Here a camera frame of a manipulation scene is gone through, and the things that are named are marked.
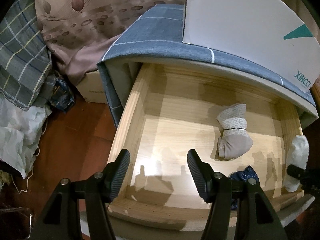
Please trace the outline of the white XINCCI cardboard box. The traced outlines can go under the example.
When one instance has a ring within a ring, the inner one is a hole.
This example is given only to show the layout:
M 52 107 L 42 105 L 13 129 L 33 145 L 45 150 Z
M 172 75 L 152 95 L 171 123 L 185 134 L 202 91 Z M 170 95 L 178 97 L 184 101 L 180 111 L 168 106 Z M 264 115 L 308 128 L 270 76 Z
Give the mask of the white XINCCI cardboard box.
M 183 42 L 261 65 L 307 92 L 319 76 L 319 43 L 281 0 L 186 0 Z

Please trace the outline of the brown cardboard box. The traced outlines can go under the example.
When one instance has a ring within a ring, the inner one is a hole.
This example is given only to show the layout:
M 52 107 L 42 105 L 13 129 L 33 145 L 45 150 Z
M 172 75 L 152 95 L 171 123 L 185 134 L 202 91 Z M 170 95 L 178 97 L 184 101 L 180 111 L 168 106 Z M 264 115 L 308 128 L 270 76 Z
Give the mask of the brown cardboard box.
M 98 70 L 86 73 L 76 88 L 86 102 L 107 104 L 103 83 Z

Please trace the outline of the dark plastic bag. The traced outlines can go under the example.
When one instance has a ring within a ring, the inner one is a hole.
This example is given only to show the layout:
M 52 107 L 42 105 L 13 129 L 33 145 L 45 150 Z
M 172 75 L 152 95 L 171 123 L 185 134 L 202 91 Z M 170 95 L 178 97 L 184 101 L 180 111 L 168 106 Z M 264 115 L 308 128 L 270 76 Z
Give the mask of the dark plastic bag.
M 51 71 L 33 105 L 37 107 L 48 105 L 52 109 L 68 112 L 75 105 L 75 96 L 68 80 L 58 71 Z

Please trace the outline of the hexagon pattern beige roll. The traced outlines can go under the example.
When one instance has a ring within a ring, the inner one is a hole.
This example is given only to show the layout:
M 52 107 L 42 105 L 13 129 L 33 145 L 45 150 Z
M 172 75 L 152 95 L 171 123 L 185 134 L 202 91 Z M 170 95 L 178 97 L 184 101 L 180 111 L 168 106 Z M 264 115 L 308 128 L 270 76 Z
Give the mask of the hexagon pattern beige roll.
M 220 159 L 236 159 L 251 149 L 253 140 L 247 132 L 245 103 L 228 107 L 216 119 L 223 129 L 217 148 Z

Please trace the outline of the wooden chair frame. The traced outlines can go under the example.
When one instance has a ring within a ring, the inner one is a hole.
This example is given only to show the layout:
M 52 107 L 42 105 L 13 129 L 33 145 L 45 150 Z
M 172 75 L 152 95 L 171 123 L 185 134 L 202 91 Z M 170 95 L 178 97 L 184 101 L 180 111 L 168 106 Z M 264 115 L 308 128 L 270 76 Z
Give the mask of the wooden chair frame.
M 320 105 L 320 77 L 316 79 L 310 91 L 315 103 L 319 106 Z

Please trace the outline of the grey nightstand cabinet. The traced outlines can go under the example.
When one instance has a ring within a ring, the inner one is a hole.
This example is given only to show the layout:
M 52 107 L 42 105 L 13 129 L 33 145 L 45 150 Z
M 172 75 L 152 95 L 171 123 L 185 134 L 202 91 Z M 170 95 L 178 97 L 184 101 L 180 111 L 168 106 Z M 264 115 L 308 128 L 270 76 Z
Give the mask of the grey nightstand cabinet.
M 109 60 L 101 60 L 97 66 L 103 82 L 107 103 L 114 125 L 118 127 L 133 84 L 144 63 L 154 63 L 170 67 L 182 67 L 188 72 L 198 71 L 201 74 L 212 74 L 225 77 L 228 81 L 236 80 L 254 87 L 272 92 L 293 103 L 298 109 L 300 123 L 303 128 L 310 126 L 319 118 L 319 109 L 312 95 L 307 92 L 303 98 L 293 88 L 272 81 L 276 74 L 263 67 L 253 67 L 246 60 L 236 60 L 235 66 L 222 63 L 208 63 L 189 59 L 175 59 L 153 56 L 126 56 Z

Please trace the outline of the grey plaid blanket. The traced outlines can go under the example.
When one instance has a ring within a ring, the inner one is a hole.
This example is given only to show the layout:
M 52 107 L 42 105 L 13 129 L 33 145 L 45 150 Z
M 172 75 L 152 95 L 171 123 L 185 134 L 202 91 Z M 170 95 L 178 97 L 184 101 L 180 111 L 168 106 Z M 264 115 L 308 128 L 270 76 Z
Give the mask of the grey plaid blanket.
M 23 110 L 43 107 L 55 78 L 35 0 L 16 0 L 1 22 L 1 92 Z

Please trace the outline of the beige leaf-pattern bedsheet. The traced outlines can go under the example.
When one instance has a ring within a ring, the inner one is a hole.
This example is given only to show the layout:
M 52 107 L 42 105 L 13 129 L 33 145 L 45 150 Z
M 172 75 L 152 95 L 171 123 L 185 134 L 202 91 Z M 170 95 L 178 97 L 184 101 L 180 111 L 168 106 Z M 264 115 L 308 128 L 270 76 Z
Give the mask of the beige leaf-pattern bedsheet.
M 112 42 L 135 20 L 160 4 L 194 0 L 35 0 L 36 16 L 59 71 L 73 85 L 95 71 Z

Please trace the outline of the blue checked cloth cover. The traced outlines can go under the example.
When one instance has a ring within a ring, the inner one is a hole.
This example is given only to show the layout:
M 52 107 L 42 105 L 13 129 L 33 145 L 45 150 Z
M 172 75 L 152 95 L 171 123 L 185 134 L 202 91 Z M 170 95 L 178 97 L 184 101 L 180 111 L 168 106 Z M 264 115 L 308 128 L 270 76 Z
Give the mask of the blue checked cloth cover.
M 302 92 L 281 75 L 247 59 L 182 42 L 183 7 L 158 4 L 116 37 L 97 64 L 115 126 L 143 63 L 198 66 L 263 87 L 298 108 L 303 128 L 319 118 L 309 92 Z

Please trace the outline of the grey wooden drawer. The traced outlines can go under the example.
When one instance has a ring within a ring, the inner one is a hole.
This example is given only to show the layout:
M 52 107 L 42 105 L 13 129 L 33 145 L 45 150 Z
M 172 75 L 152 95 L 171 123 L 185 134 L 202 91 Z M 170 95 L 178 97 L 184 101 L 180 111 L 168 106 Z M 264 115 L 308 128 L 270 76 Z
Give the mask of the grey wooden drawer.
M 245 103 L 252 148 L 233 160 L 217 156 L 222 127 L 217 115 Z M 264 89 L 199 70 L 144 64 L 130 93 L 111 147 L 130 165 L 119 196 L 108 208 L 117 239 L 199 239 L 210 205 L 199 196 L 187 165 L 194 149 L 225 176 L 247 166 L 284 224 L 312 202 L 303 190 L 287 192 L 283 180 L 292 139 L 302 134 L 295 105 Z

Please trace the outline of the white fluffy roll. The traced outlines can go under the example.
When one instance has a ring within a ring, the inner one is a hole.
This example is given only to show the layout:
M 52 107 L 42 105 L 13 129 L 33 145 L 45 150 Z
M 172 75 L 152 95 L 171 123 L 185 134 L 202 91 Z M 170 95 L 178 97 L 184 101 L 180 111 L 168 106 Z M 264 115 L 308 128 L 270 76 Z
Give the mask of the white fluffy roll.
M 292 141 L 287 153 L 286 158 L 286 170 L 289 165 L 294 165 L 296 167 L 306 169 L 306 165 L 309 158 L 309 142 L 304 135 L 296 135 Z M 300 182 L 298 179 L 285 174 L 283 186 L 288 192 L 297 191 Z

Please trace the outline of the navy floral underwear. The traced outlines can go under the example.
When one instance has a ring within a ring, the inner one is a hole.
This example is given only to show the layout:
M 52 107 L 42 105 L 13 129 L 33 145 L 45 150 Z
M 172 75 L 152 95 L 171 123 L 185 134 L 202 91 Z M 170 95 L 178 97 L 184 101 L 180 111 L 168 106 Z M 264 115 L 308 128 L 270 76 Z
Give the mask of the navy floral underwear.
M 231 210 L 238 209 L 238 199 L 242 193 L 241 185 L 245 183 L 250 178 L 255 179 L 259 182 L 259 177 L 252 166 L 247 166 L 243 171 L 237 171 L 232 173 L 229 176 L 229 179 L 232 180 L 233 185 L 233 193 L 232 193 L 232 202 L 231 202 Z

